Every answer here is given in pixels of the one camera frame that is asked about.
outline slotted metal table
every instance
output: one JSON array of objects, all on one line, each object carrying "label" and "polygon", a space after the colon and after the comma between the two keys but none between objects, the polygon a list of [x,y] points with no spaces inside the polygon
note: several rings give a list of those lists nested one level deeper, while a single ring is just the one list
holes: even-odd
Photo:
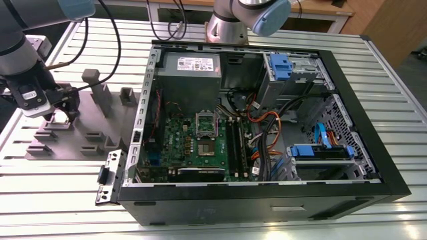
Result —
[{"label": "slotted metal table", "polygon": [[[153,33],[148,22],[117,20],[123,59],[111,91],[141,86]],[[167,24],[156,23],[161,37]],[[84,39],[72,23],[47,64],[68,61]],[[83,86],[84,69],[101,78],[116,61],[117,44],[107,19],[89,19],[88,43],[71,66],[56,69],[59,82]],[[184,41],[204,41],[204,26],[189,25]],[[27,147],[43,119],[16,111],[0,135],[0,238],[24,239],[420,239],[427,236],[427,114],[378,49],[359,36],[279,31],[250,34],[250,44],[331,50],[412,195],[327,221],[216,225],[140,226],[121,206],[95,206],[97,173],[104,161],[29,161]]]}]

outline motherboard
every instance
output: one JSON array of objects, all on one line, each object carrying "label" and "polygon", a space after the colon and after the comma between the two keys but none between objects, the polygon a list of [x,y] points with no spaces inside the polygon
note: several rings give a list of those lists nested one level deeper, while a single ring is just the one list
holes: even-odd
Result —
[{"label": "motherboard", "polygon": [[251,125],[201,112],[165,120],[161,152],[147,151],[137,166],[140,182],[247,182]]}]

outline ram slot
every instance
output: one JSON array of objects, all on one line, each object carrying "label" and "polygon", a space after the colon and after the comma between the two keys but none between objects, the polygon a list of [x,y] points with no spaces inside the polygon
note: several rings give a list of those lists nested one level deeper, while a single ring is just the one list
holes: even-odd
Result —
[{"label": "ram slot", "polygon": [[236,161],[237,161],[237,172],[239,176],[243,176],[244,168],[243,168],[243,160],[241,160],[241,145],[240,145],[240,131],[239,131],[239,122],[232,123],[232,134],[233,134],[233,147],[236,151]]},{"label": "ram slot", "polygon": [[239,122],[239,146],[240,146],[240,151],[241,151],[241,168],[243,168],[243,176],[247,177],[248,176],[248,148],[247,148],[247,144],[245,144],[245,135],[244,135],[244,128],[243,128],[243,122]]},{"label": "ram slot", "polygon": [[227,137],[227,156],[228,156],[228,172],[229,176],[235,176],[237,173],[237,152],[235,146],[235,134],[233,123],[231,121],[225,124],[225,137]]}]

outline expansion slot bracket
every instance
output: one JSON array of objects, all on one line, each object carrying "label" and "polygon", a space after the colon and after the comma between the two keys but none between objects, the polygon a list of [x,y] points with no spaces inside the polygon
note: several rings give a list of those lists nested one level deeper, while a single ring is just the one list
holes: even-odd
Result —
[{"label": "expansion slot bracket", "polygon": [[100,167],[97,175],[96,206],[119,205],[119,191],[127,163],[127,153],[123,150],[111,151],[105,165]]}]

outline wire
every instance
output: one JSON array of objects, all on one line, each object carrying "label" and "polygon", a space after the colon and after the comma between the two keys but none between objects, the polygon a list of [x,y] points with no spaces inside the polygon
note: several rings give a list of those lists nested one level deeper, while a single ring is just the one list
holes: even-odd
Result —
[{"label": "wire", "polygon": [[236,114],[235,112],[231,112],[224,105],[217,104],[216,107],[217,107],[219,110],[220,110],[225,115],[228,115],[229,117],[232,117],[232,116],[239,117],[239,116],[240,116],[240,115]]},{"label": "wire", "polygon": [[144,144],[148,143],[149,139],[152,139],[153,136],[155,136],[155,129],[156,129],[156,126],[157,126],[157,123],[159,123],[159,117],[160,117],[161,101],[160,101],[160,93],[159,93],[159,90],[156,90],[155,93],[157,94],[157,109],[156,109],[156,112],[155,112],[155,120],[153,120],[152,129],[151,129],[151,134],[149,134],[148,139],[144,140],[144,142],[143,142]]},{"label": "wire", "polygon": [[179,28],[179,25],[176,26],[176,30],[173,33],[171,33],[171,25],[172,25],[172,22],[169,22],[167,24],[167,32],[168,32],[168,35],[169,37],[163,39],[159,37],[157,33],[156,33],[156,30],[155,30],[155,25],[153,25],[153,21],[152,21],[152,10],[151,10],[151,7],[149,7],[149,0],[147,0],[147,10],[148,10],[148,18],[149,18],[149,25],[151,25],[151,30],[152,30],[152,33],[153,33],[153,36],[160,40],[160,41],[168,41],[171,39],[176,39],[176,40],[181,40],[187,34],[187,14],[185,14],[185,9],[184,9],[184,5],[183,5],[183,1],[179,0],[179,3],[176,2],[176,0],[173,0],[175,2],[175,5],[177,6],[177,9],[181,13],[181,17],[183,17],[183,24],[184,24],[184,31],[183,31],[183,34],[180,37],[175,37],[176,33],[179,32],[180,28]]},{"label": "wire", "polygon": [[[268,134],[271,135],[271,134],[278,134],[278,133],[279,133],[279,131],[271,131]],[[252,143],[254,143],[255,140],[259,139],[262,136],[263,136],[263,133],[258,134],[258,135],[247,142],[247,144],[248,144],[250,147],[251,147],[251,146],[254,147]]]},{"label": "wire", "polygon": [[[283,107],[280,108],[278,115],[279,118],[280,116],[304,99],[308,98],[327,98],[330,97],[331,94],[328,92],[324,93],[314,93],[314,94],[307,94],[307,95],[302,95],[296,98],[294,98],[292,100],[290,100]],[[270,130],[274,127],[274,123],[275,123],[275,119],[271,119],[267,125],[267,128],[263,131],[263,135],[258,141],[258,151],[259,151],[259,158],[260,158],[260,163],[264,162],[264,165],[267,166],[267,168],[271,168],[271,158],[270,158],[270,153],[268,153],[268,146],[267,146],[267,133],[270,132]],[[266,175],[263,176],[263,179],[266,179],[266,181],[268,181],[270,179],[270,175],[268,175],[268,170],[266,171]]]},{"label": "wire", "polygon": [[298,18],[302,19],[303,18],[303,5],[300,0],[296,0],[298,4],[299,4],[299,10],[298,10]]},{"label": "wire", "polygon": [[104,10],[105,10],[105,12],[107,12],[107,15],[108,15],[108,17],[109,17],[109,19],[111,19],[111,23],[112,23],[112,27],[113,27],[113,31],[115,31],[115,36],[116,36],[116,39],[117,39],[117,58],[116,58],[115,65],[113,65],[113,68],[112,68],[112,71],[111,71],[109,75],[108,75],[103,80],[100,80],[99,82],[92,83],[92,84],[88,84],[88,85],[85,85],[85,86],[83,86],[83,87],[79,87],[79,88],[68,91],[68,92],[67,92],[68,95],[72,94],[73,92],[79,92],[79,91],[81,91],[81,90],[84,90],[84,89],[88,89],[88,88],[91,88],[91,87],[93,87],[93,86],[96,86],[96,85],[100,85],[100,84],[103,84],[104,82],[107,82],[107,81],[112,78],[112,76],[116,74],[116,70],[117,70],[117,67],[119,67],[119,65],[120,65],[120,59],[121,59],[121,40],[120,40],[120,33],[119,33],[117,25],[116,25],[116,20],[115,20],[115,17],[113,17],[113,15],[112,15],[112,12],[109,11],[109,9],[108,9],[108,7],[107,7],[107,5],[105,5],[105,3],[104,3],[104,0],[97,0],[97,1],[99,1],[99,3],[100,3],[101,7],[104,8]]},{"label": "wire", "polygon": [[61,62],[59,64],[51,65],[44,67],[45,70],[53,70],[53,69],[59,69],[61,67],[69,66],[71,64],[75,63],[75,61],[77,60],[77,58],[81,56],[83,51],[87,47],[87,43],[88,43],[88,36],[89,36],[89,20],[85,17],[84,18],[84,39],[83,39],[83,44],[80,47],[80,51],[77,52],[76,56],[73,57],[73,59],[71,59],[68,62]]}]

